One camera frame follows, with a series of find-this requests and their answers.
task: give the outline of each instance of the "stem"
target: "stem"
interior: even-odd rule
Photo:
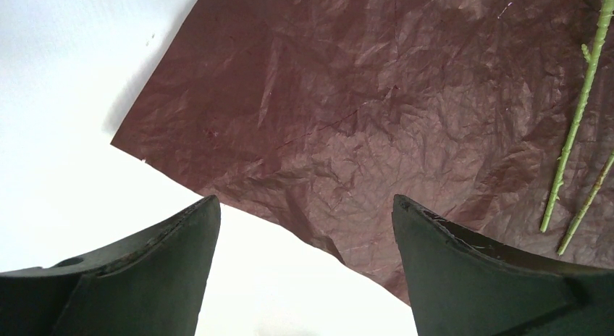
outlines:
[[[546,232],[548,228],[548,223],[550,222],[550,217],[552,216],[552,210],[555,208],[556,200],[558,200],[558,191],[561,185],[563,185],[563,173],[565,171],[567,160],[569,159],[573,141],[576,139],[576,133],[578,132],[580,120],[582,120],[582,115],[584,114],[584,108],[586,108],[586,103],[589,101],[589,94],[591,92],[595,73],[597,72],[597,64],[599,62],[599,56],[601,55],[601,49],[605,42],[607,27],[610,25],[612,11],[614,11],[614,0],[603,0],[599,22],[597,23],[597,33],[595,34],[593,49],[589,57],[589,67],[586,70],[584,85],[582,86],[582,90],[580,92],[580,99],[578,102],[578,107],[576,108],[576,113],[573,116],[571,129],[569,130],[567,140],[565,141],[565,145],[563,146],[563,150],[561,151],[561,155],[559,157],[558,169],[555,175],[554,183],[552,184],[552,190],[550,191],[550,197],[548,198],[548,204],[546,206],[544,219],[542,220],[542,226],[540,228],[542,232]]]
[[[571,221],[571,224],[569,224],[569,228],[567,229],[567,233],[565,234],[565,237],[563,238],[563,242],[560,244],[560,247],[558,248],[558,251],[557,251],[558,255],[563,255],[563,253],[565,253],[565,249],[567,248],[567,245],[569,245],[569,242],[571,241],[571,237],[573,236],[574,233],[576,233],[576,230],[578,229],[578,226],[580,225],[582,218],[586,214],[586,211],[589,210],[589,207],[591,206],[591,203],[593,202],[594,197],[597,195],[597,192],[599,192],[599,189],[601,188],[601,185],[603,184],[603,180],[607,176],[607,173],[610,171],[610,168],[612,168],[612,164],[614,164],[614,151],[612,151],[612,153],[610,154],[610,157],[607,158],[607,161],[603,165],[603,168],[601,169],[599,176],[597,176],[597,180],[595,181],[595,184],[593,184],[593,188],[591,189],[591,192],[589,193],[589,197],[586,199],[586,201],[582,205],[580,212],[573,218],[573,220]]]

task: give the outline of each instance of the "thorn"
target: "thorn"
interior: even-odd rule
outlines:
[[[591,53],[589,52],[589,47],[586,46],[586,44],[582,44],[582,54],[587,62],[591,62]]]

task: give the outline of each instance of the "white surface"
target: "white surface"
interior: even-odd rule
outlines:
[[[51,266],[199,199],[109,145],[194,2],[0,0],[0,272]],[[196,334],[416,331],[382,287],[223,206]]]

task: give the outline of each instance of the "small hole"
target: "small hole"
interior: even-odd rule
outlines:
[[[72,266],[72,265],[80,264],[82,262],[83,262],[83,258],[80,258],[79,256],[76,256],[74,258],[66,259],[66,260],[60,262],[55,267]]]

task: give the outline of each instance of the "crumpled paper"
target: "crumpled paper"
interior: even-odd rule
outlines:
[[[614,32],[539,231],[600,6],[198,0],[112,144],[405,302],[396,193],[525,251],[613,268],[614,177],[555,248],[614,148]]]

